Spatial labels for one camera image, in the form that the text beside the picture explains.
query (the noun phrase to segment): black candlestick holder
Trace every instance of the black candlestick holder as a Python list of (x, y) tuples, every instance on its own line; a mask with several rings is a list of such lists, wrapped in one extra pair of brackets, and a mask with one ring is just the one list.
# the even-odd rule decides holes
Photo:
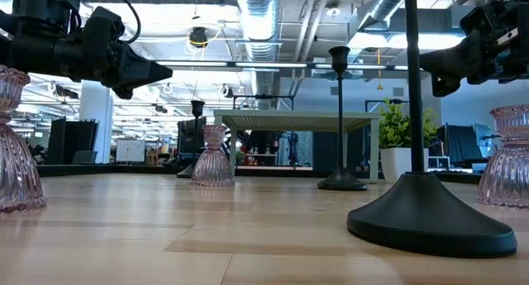
[(511, 227), (483, 215), (425, 173), (417, 0), (405, 0), (412, 137), (412, 173), (382, 197), (353, 210), (347, 229), (369, 242), (406, 251), (461, 258), (496, 258), (516, 253)]
[(338, 74), (338, 151), (337, 167), (329, 178), (317, 184), (322, 190), (336, 191), (364, 191), (367, 186), (356, 179), (344, 166), (344, 138), (343, 138), (343, 73), (347, 69), (347, 55), (350, 48), (337, 46), (329, 50), (332, 56), (332, 68)]
[(183, 171), (176, 174), (176, 178), (191, 178), (193, 171), (195, 170), (195, 164), (197, 163), (197, 131), (198, 131), (198, 118), (203, 114), (204, 102), (199, 100), (191, 101), (191, 113), (195, 116), (195, 130), (193, 135), (193, 160), (191, 164)]

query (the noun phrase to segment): white pot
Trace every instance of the white pot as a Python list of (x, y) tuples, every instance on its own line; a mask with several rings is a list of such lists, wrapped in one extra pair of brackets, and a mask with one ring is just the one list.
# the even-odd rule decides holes
[[(380, 150), (382, 171), (386, 183), (395, 183), (403, 173), (412, 171), (412, 149), (391, 148)], [(428, 149), (424, 149), (424, 169), (428, 168)]]

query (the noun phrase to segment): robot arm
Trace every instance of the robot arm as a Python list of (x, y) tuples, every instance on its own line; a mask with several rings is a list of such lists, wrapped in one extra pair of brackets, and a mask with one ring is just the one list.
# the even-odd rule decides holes
[(119, 40), (122, 19), (98, 7), (80, 27), (80, 0), (13, 0), (12, 14), (0, 11), (0, 64), (24, 72), (99, 81), (119, 98), (170, 78), (173, 71), (149, 61)]
[(508, 83), (529, 78), (529, 0), (494, 0), (476, 7), (460, 22), (466, 34), (451, 49), (421, 55), (431, 73), (433, 94), (444, 97), (460, 87), (490, 79)]

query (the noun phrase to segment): pink glass candle holder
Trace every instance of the pink glass candle holder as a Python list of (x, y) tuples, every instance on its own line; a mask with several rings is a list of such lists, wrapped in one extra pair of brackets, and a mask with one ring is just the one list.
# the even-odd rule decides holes
[(35, 160), (22, 138), (6, 125), (29, 82), (26, 74), (0, 65), (0, 213), (46, 204)]
[(231, 175), (228, 158), (221, 150), (224, 140), (225, 126), (204, 125), (204, 140), (206, 150), (200, 155), (195, 165), (191, 184), (203, 187), (230, 187), (235, 185)]
[(490, 114), (503, 146), (485, 168), (476, 202), (529, 207), (529, 105), (499, 107)]

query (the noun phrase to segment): wooden tabletop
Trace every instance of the wooden tabletop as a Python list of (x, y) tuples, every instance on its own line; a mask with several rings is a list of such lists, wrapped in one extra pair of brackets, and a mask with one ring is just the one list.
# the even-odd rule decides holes
[(318, 179), (236, 178), (193, 188), (174, 175), (43, 178), (49, 206), (0, 215), (0, 284), (529, 284), (529, 211), (473, 203), (516, 231), (504, 259), (448, 259), (359, 240), (349, 210), (367, 192), (317, 190)]

